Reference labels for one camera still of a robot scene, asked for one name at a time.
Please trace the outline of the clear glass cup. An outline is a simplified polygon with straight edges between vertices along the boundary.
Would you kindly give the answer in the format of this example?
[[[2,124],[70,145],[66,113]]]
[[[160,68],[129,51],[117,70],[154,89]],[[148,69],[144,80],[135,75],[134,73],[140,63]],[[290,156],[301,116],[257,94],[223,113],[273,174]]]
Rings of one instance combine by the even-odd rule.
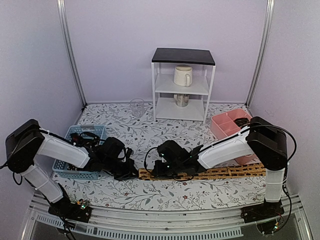
[[[145,112],[145,102],[141,98],[134,98],[130,101],[130,107],[136,118],[141,118]]]

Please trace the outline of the white shelf with black top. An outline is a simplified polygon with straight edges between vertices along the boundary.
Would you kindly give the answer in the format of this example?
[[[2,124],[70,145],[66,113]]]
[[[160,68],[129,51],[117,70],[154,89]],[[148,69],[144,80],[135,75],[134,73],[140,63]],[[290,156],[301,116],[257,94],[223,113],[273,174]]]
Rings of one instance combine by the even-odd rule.
[[[158,47],[151,59],[153,119],[205,123],[215,70],[209,50]]]

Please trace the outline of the blue plastic basket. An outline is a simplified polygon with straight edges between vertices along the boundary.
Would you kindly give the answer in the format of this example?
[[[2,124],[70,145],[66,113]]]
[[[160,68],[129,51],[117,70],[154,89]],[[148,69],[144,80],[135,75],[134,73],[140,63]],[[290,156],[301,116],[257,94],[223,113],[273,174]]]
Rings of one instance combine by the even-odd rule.
[[[72,125],[69,127],[65,134],[65,139],[71,141],[71,134],[77,133],[85,139],[90,139],[89,136],[84,135],[83,132],[90,132],[100,137],[100,139],[105,140],[107,138],[106,128],[104,125],[94,124],[94,125]],[[97,180],[99,178],[98,171],[70,171],[66,170],[67,162],[56,159],[53,163],[52,170],[62,178],[68,179],[78,179],[78,180]]]

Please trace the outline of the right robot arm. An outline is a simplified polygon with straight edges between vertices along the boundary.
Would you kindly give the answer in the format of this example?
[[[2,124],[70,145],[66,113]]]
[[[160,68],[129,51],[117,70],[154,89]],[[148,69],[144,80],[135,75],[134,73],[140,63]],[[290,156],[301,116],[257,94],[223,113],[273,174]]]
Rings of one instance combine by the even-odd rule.
[[[155,149],[160,157],[154,163],[151,175],[171,177],[179,173],[195,175],[232,159],[255,155],[266,170],[264,203],[258,213],[269,218],[278,210],[285,173],[294,153],[288,155],[287,138],[296,146],[297,141],[286,129],[273,125],[263,118],[253,117],[238,132],[205,147],[187,151],[174,140],[167,140]]]

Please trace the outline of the pink divided organizer tray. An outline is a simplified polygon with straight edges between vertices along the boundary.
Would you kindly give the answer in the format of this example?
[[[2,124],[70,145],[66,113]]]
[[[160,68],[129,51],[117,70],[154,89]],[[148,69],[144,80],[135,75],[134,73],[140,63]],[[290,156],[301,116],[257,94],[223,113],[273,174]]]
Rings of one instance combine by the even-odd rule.
[[[252,116],[241,108],[223,112],[211,117],[210,130],[218,140],[229,137],[242,129],[234,122],[237,118],[248,118],[251,120]]]

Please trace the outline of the front aluminium rail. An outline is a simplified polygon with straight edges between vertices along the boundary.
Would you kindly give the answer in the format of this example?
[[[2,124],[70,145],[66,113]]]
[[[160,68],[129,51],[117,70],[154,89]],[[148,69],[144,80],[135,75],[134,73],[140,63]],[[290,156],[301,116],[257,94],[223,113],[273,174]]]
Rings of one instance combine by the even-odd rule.
[[[315,240],[300,197],[282,199],[284,214],[245,222],[242,206],[202,210],[132,210],[94,206],[88,222],[72,220],[70,230],[48,212],[34,194],[27,209],[21,240]]]

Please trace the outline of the aluminium frame post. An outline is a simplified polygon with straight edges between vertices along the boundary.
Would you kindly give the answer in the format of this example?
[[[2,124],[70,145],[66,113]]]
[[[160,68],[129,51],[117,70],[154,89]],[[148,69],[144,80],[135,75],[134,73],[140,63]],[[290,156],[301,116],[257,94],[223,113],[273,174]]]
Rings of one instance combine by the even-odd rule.
[[[57,0],[57,10],[58,10],[58,15],[59,15],[59,21],[60,21],[60,26],[62,30],[62,36],[66,48],[66,53],[68,57],[68,61],[70,64],[72,76],[74,79],[75,87],[77,90],[77,93],[79,95],[79,99],[82,105],[82,108],[87,106],[87,100],[85,97],[85,92],[83,89],[83,85],[81,83],[79,71],[77,68],[76,64],[76,58],[72,46],[72,40],[71,40],[71,35],[70,35],[70,30],[68,26],[68,19],[67,19],[67,12],[66,12],[66,5],[64,0]]]
[[[252,105],[254,95],[258,86],[258,81],[259,81],[260,73],[263,66],[264,56],[267,49],[268,38],[269,38],[271,27],[272,27],[274,8],[275,8],[275,0],[267,0],[258,56],[257,56],[249,92],[245,102],[245,105],[248,109]]]

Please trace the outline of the black white-patterned tie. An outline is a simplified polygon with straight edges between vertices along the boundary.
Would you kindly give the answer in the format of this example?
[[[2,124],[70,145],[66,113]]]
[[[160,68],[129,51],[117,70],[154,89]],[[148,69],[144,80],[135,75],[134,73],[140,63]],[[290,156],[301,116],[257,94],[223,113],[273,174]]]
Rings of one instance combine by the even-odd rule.
[[[66,164],[66,170],[68,171],[81,171],[82,169],[81,168],[78,168],[72,164]]]

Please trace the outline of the right aluminium frame post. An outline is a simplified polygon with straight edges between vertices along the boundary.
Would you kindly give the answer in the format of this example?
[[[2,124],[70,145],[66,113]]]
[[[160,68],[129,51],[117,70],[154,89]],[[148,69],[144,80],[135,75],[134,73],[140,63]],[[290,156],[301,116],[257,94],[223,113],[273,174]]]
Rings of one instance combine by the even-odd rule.
[[[263,66],[264,56],[267,49],[268,38],[269,38],[271,27],[272,27],[274,8],[275,8],[275,0],[267,0],[258,56],[257,56],[249,92],[245,102],[245,105],[248,109],[252,105],[254,95],[258,86],[258,81],[259,81],[260,73]]]

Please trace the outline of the cream ceramic mug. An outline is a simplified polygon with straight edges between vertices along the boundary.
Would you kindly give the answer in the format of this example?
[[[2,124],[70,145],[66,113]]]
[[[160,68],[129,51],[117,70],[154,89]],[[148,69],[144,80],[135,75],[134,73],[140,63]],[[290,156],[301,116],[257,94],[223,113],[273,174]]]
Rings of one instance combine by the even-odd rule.
[[[193,68],[189,65],[177,65],[173,82],[178,86],[190,87],[193,83]]]

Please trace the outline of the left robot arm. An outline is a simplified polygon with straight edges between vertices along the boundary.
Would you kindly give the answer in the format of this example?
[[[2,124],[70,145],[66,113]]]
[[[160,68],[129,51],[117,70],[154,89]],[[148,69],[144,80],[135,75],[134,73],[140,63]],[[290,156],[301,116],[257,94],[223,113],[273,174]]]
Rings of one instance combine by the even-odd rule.
[[[87,172],[103,171],[118,181],[136,178],[139,174],[131,159],[132,149],[117,138],[101,139],[89,131],[74,132],[70,136],[70,140],[65,139],[30,119],[6,137],[6,161],[1,165],[25,178],[63,217],[70,217],[74,208],[86,210],[88,206],[71,202],[64,188],[36,164],[36,156],[60,160]]]

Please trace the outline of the yellow beetle-print tie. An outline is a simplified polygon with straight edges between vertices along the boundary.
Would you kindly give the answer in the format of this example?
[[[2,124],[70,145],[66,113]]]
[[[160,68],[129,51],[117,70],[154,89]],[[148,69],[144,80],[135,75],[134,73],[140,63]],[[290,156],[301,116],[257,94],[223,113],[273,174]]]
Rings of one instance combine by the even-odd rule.
[[[254,163],[247,165],[226,166],[211,168],[202,173],[187,175],[179,173],[177,176],[153,176],[146,169],[138,170],[138,179],[144,181],[160,181],[160,180],[217,180],[217,179],[237,179],[248,177],[263,177],[266,175],[266,169],[262,163]]]

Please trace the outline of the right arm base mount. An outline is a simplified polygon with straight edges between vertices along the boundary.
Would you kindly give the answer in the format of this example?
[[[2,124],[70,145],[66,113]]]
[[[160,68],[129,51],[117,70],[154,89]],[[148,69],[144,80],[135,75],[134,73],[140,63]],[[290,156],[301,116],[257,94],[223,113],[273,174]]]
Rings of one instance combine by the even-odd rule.
[[[241,208],[240,217],[245,223],[251,223],[268,218],[279,217],[284,213],[285,211],[281,200],[278,202],[267,202],[264,200],[263,203]]]

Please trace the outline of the left aluminium frame post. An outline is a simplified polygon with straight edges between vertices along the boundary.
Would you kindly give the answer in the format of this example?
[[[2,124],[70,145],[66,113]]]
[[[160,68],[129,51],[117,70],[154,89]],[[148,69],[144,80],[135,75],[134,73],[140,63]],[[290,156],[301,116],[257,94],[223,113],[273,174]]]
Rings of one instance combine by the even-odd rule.
[[[67,12],[66,12],[66,5],[64,0],[57,0],[57,10],[58,10],[58,15],[59,15],[59,21],[60,21],[60,26],[62,30],[62,36],[66,48],[66,53],[68,57],[68,61],[70,64],[72,76],[74,79],[75,87],[77,90],[77,93],[79,95],[79,99],[82,105],[82,108],[87,106],[87,100],[85,97],[85,92],[83,89],[83,85],[81,83],[79,71],[77,68],[76,64],[76,58],[72,46],[72,40],[71,40],[71,35],[70,35],[70,30],[68,26],[68,19],[67,19]]]

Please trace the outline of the floral table mat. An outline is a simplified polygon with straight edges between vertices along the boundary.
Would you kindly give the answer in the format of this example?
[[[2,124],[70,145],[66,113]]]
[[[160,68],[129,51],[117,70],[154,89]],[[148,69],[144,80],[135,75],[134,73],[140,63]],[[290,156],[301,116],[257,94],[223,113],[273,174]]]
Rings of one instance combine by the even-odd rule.
[[[134,117],[129,104],[88,105],[79,125],[103,125],[105,136],[121,140],[133,150],[137,168],[152,168],[158,158],[156,147],[174,140],[191,150],[216,141],[211,121],[153,119],[153,106],[145,105],[144,115]],[[55,173],[72,201],[84,199],[93,206],[148,211],[191,211],[244,206],[263,202],[266,181],[263,176],[235,179],[117,181],[101,173],[96,180],[63,178]]]

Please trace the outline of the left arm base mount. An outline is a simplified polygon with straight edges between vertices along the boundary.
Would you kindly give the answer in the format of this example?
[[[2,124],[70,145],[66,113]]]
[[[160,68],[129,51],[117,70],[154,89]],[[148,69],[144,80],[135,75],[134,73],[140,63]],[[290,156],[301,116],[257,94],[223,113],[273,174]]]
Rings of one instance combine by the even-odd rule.
[[[67,198],[62,198],[55,203],[50,203],[48,213],[63,219],[88,223],[91,218],[92,208],[90,206],[82,207]]]

